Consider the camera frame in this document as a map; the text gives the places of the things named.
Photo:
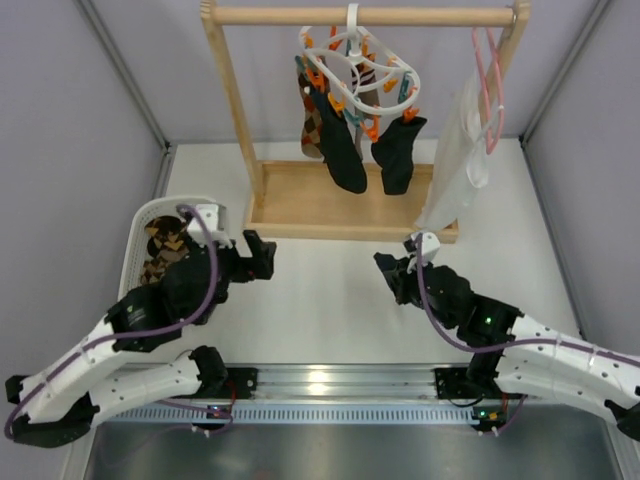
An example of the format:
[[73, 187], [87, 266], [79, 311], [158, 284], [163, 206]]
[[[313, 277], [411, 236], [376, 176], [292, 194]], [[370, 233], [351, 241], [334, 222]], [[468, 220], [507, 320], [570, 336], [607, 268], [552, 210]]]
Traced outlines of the dark navy sock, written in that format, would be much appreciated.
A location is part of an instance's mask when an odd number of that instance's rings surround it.
[[331, 178], [343, 190], [364, 193], [368, 185], [367, 175], [347, 121], [335, 112], [327, 94], [311, 90], [310, 96], [322, 120], [320, 151]]

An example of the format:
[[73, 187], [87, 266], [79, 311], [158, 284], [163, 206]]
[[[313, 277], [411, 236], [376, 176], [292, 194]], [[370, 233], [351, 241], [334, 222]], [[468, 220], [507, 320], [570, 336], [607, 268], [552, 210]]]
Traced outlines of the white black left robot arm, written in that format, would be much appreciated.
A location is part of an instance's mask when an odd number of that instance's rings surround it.
[[130, 290], [61, 359], [39, 374], [10, 377], [5, 389], [15, 409], [5, 437], [57, 448], [124, 411], [170, 398], [213, 397], [224, 389], [228, 371], [212, 346], [195, 347], [153, 369], [127, 375], [119, 370], [179, 340], [184, 329], [206, 324], [231, 284], [272, 278], [276, 243], [254, 230], [243, 236], [248, 257], [234, 245], [190, 241], [187, 254], [159, 281]]

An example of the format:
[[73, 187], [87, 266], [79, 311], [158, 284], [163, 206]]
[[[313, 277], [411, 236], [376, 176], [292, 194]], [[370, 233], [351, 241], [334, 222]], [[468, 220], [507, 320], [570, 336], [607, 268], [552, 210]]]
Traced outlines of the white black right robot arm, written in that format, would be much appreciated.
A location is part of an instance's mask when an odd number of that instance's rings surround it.
[[639, 438], [638, 357], [563, 334], [480, 295], [447, 266], [383, 253], [374, 261], [398, 304], [424, 311], [442, 340], [471, 355], [466, 377], [476, 388], [553, 400]]

